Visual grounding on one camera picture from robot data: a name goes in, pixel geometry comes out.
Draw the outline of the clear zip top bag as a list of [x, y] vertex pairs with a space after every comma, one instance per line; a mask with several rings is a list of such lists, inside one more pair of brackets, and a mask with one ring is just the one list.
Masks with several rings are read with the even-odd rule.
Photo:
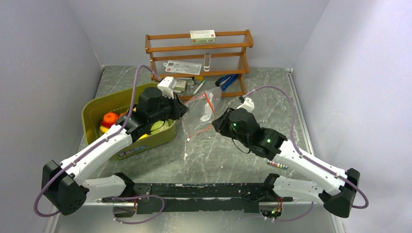
[[222, 90], [214, 87], [197, 93], [185, 103], [189, 111], [184, 114], [181, 122], [187, 141], [212, 128], [212, 121], [217, 119], [221, 96]]

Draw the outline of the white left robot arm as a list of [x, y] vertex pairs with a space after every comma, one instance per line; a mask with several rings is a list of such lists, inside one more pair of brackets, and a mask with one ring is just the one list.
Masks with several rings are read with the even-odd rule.
[[90, 175], [115, 153], [150, 134], [158, 121], [179, 120], [188, 111], [175, 93], [145, 88], [138, 102], [131, 103], [129, 111], [101, 137], [70, 158], [60, 163], [51, 160], [43, 166], [39, 196], [45, 196], [65, 216], [98, 199], [130, 201], [135, 183], [125, 174], [98, 179], [90, 179]]

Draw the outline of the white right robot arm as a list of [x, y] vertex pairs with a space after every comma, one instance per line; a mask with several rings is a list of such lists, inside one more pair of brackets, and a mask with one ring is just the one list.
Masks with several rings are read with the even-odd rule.
[[268, 175], [262, 195], [268, 201], [282, 197], [298, 198], [322, 204], [331, 214], [348, 218], [352, 208], [360, 172], [332, 166], [294, 147], [293, 141], [280, 132], [261, 127], [254, 115], [243, 108], [227, 108], [212, 121], [216, 132], [239, 141], [258, 157], [285, 164], [307, 180], [295, 180], [281, 175]]

